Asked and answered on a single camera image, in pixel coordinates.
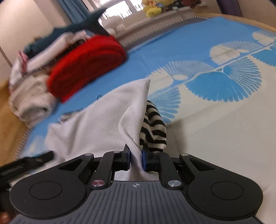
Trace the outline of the red folded blanket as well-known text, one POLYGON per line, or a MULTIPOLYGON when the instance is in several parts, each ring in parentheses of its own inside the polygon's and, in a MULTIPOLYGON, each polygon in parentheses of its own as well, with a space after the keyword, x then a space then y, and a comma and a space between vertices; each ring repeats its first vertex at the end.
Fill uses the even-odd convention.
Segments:
POLYGON ((55 64, 47 81, 48 91, 64 103, 88 83, 117 68, 126 59, 126 51, 115 37, 92 37, 55 64))

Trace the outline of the wooden headboard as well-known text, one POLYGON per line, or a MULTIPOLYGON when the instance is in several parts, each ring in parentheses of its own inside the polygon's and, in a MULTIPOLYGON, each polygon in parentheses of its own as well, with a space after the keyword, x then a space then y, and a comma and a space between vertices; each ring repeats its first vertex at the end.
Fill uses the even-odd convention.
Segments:
POLYGON ((1 84, 1 104, 0 104, 0 161, 1 166, 13 162, 18 146, 22 140, 27 127, 24 122, 15 116, 9 106, 8 82, 1 84))

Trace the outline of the blue white patterned bedspread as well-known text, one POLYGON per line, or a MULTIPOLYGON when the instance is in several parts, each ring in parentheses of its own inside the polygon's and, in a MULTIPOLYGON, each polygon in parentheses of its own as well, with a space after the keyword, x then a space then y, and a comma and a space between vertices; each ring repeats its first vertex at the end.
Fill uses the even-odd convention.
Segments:
POLYGON ((252 179, 263 192, 257 217, 275 223, 275 33, 223 17, 187 20, 135 46, 125 63, 38 124, 21 156, 48 151, 50 124, 144 78, 167 128, 165 152, 190 153, 252 179))

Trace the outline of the purple box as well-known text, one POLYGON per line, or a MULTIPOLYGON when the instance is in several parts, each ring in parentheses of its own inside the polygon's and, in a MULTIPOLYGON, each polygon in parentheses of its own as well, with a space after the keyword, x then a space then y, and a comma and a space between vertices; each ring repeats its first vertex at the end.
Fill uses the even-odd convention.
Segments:
POLYGON ((217 4, 222 14, 242 16, 237 0, 217 0, 217 4))

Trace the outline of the dark blue shark plush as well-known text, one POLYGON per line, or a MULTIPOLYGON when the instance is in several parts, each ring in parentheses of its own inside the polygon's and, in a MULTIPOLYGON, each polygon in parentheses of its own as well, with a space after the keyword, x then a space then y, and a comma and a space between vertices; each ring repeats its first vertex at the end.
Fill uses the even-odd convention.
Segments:
POLYGON ((100 25, 99 18, 106 11, 106 7, 102 7, 90 13, 89 16, 82 22, 71 24, 63 28, 55 28, 53 31, 45 37, 40 38, 38 41, 34 41, 27 45, 23 52, 28 58, 33 58, 41 51, 50 46, 59 36, 64 33, 74 34, 82 30, 87 30, 93 34, 109 36, 109 33, 100 25))

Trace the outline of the yellow plush toys pile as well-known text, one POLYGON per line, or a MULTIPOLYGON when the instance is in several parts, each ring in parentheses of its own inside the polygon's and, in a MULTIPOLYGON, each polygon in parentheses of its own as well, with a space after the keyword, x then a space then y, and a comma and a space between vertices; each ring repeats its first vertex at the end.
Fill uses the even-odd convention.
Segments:
POLYGON ((162 9, 174 3, 173 0, 142 0, 146 17, 153 18, 162 13, 162 9))

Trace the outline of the cream folded quilt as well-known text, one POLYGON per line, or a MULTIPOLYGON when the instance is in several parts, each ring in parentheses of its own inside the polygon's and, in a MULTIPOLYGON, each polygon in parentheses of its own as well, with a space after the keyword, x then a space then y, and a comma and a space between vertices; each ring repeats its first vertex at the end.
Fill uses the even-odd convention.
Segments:
POLYGON ((11 94, 9 105, 12 113, 31 129, 46 119, 56 108, 58 99, 47 87, 49 75, 27 77, 11 94))

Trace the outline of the blue curtain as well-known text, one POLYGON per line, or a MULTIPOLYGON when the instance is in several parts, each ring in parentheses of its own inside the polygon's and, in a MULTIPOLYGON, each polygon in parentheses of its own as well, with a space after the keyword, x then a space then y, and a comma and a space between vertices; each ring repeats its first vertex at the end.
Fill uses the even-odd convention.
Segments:
POLYGON ((81 0, 58 0, 72 23, 81 22, 90 15, 90 11, 81 0))

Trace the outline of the black white striped sweater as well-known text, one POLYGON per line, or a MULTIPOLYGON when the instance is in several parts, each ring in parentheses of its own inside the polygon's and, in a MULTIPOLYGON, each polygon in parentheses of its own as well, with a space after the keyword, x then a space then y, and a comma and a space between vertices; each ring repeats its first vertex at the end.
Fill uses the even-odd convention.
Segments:
POLYGON ((158 175, 142 167, 142 148, 162 151, 166 148, 166 126, 156 108, 148 101, 150 80, 139 79, 121 85, 78 111, 68 119, 50 124, 45 138, 48 150, 55 153, 48 167, 54 167, 80 155, 101 157, 127 146, 131 167, 119 171, 119 181, 156 181, 158 175))

